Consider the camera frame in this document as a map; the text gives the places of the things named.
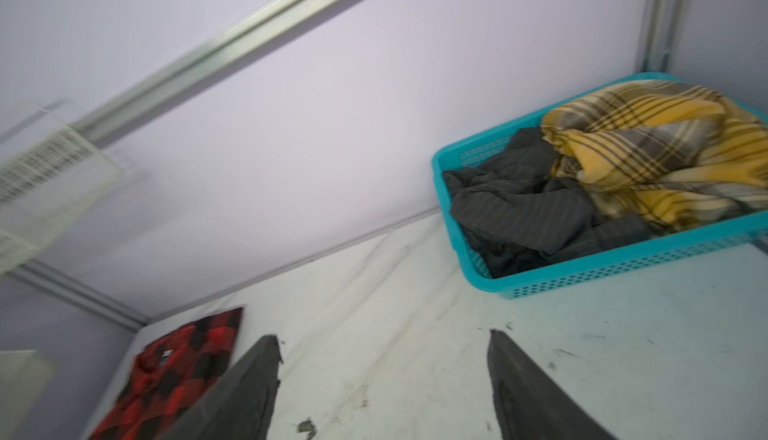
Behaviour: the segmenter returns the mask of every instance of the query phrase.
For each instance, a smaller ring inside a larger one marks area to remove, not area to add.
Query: white wall
[[[768,111],[768,0],[690,0],[672,73]]]
[[[109,60],[49,53],[60,65],[36,91],[24,62],[5,52],[22,79],[13,95],[72,92],[90,106],[137,81],[148,69],[132,62],[157,65],[199,40],[163,20],[206,2],[162,1],[140,1],[129,20],[104,13],[128,0],[84,1],[75,30],[52,7],[62,32],[38,44]],[[215,9],[234,18],[241,6]],[[426,211],[436,205],[429,160],[440,147],[631,73],[643,8],[364,0],[110,147],[130,182],[42,259],[154,315]],[[114,30],[114,42],[77,42],[94,29]],[[115,71],[122,82],[98,86]]]
[[[56,366],[14,440],[75,440],[134,334],[0,277],[0,350],[34,349]]]

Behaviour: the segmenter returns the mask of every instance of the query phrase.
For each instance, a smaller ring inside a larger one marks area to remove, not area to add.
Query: white wire basket
[[[53,112],[0,119],[0,273],[35,257],[110,191],[120,168]]]

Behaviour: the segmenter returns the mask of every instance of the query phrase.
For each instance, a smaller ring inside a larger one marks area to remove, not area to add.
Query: clothing
[[[544,138],[611,217],[685,231],[768,207],[768,128],[720,93],[681,82],[606,87],[547,113]]]
[[[498,330],[491,330],[488,372],[503,440],[615,440]]]
[[[261,337],[158,440],[264,440],[282,362],[277,337]]]
[[[226,371],[242,316],[205,317],[147,345],[91,440],[149,440],[171,426]]]
[[[650,237],[639,215],[607,219],[576,181],[549,178],[558,158],[538,128],[522,128],[501,154],[477,167],[443,172],[451,215],[493,277]]]

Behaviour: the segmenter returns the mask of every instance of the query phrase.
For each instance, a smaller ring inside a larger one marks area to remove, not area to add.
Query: white marble table
[[[269,438],[500,438],[485,354],[506,331],[620,440],[765,438],[768,257],[743,245],[514,301],[470,286],[439,215],[149,325],[153,339],[245,305],[237,360],[276,333]]]

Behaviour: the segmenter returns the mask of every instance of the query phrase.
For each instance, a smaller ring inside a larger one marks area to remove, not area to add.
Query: crumpled clothing
[[[538,128],[523,128],[481,165],[443,172],[451,215],[493,277],[650,238],[639,215],[608,219],[576,181],[550,178],[559,157]]]
[[[544,139],[610,217],[639,214],[659,233],[768,207],[768,128],[715,90],[642,80],[547,113]]]

